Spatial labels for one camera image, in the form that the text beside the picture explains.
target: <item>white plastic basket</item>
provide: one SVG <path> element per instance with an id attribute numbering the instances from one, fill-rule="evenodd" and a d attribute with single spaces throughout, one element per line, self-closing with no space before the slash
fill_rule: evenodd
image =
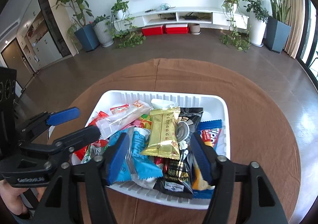
<path id="1" fill-rule="evenodd" d="M 229 115 L 225 101 L 218 96 L 110 90 L 101 96 L 85 126 L 96 117 L 99 111 L 110 115 L 111 112 L 109 108 L 111 107 L 121 106 L 127 103 L 131 104 L 136 100 L 141 100 L 151 105 L 151 99 L 153 98 L 177 102 L 181 107 L 203 107 L 204 113 L 201 121 L 221 119 L 223 127 L 217 143 L 216 152 L 230 159 Z M 79 159 L 74 154 L 72 156 L 72 164 L 79 164 Z M 210 199 L 185 199 L 166 195 L 157 190 L 142 188 L 134 182 L 115 183 L 111 185 L 110 188 L 141 200 L 179 208 L 206 210 L 210 203 Z"/>

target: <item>blue plant pot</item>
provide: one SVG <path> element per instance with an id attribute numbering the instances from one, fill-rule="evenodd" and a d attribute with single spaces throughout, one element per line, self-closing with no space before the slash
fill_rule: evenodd
<path id="1" fill-rule="evenodd" d="M 100 44 L 91 24 L 80 28 L 74 34 L 86 52 L 95 50 Z"/>
<path id="2" fill-rule="evenodd" d="M 268 17 L 265 39 L 266 47 L 273 52 L 281 53 L 287 42 L 290 30 L 290 26 L 278 21 L 275 18 Z"/>

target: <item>brown door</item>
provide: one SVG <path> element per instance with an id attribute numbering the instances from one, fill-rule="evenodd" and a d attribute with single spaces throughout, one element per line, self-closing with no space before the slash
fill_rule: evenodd
<path id="1" fill-rule="evenodd" d="M 25 56 L 22 54 L 16 39 L 3 50 L 2 56 L 8 68 L 17 70 L 16 80 L 21 87 L 24 88 L 32 78 L 33 70 L 26 61 Z"/>

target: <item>gray floor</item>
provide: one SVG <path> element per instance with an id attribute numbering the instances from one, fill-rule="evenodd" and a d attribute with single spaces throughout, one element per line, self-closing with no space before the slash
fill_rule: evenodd
<path id="1" fill-rule="evenodd" d="M 226 47 L 220 31 L 203 29 L 200 35 L 148 37 L 143 45 L 123 50 L 99 47 L 90 53 L 60 61 L 42 70 L 21 97 L 24 117 L 67 108 L 99 79 L 128 65 L 151 58 L 186 58 L 209 61 L 234 70 L 255 82 L 278 104 L 298 142 L 302 182 L 290 223 L 299 223 L 318 195 L 318 94 L 298 62 L 285 52 L 252 46 L 247 52 Z"/>

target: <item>white snack package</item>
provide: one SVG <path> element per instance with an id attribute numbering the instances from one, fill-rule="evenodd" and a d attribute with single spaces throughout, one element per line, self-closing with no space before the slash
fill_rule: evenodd
<path id="1" fill-rule="evenodd" d="M 127 110 L 101 119 L 96 122 L 96 125 L 101 132 L 101 136 L 107 139 L 143 114 L 149 114 L 151 109 L 151 106 L 147 103 L 137 100 L 129 105 Z"/>
<path id="2" fill-rule="evenodd" d="M 154 109 L 162 109 L 162 110 L 167 110 L 167 109 L 175 108 L 179 106 L 177 102 L 168 101 L 164 99 L 156 99 L 156 98 L 153 98 L 151 100 L 151 104 L 154 107 Z"/>

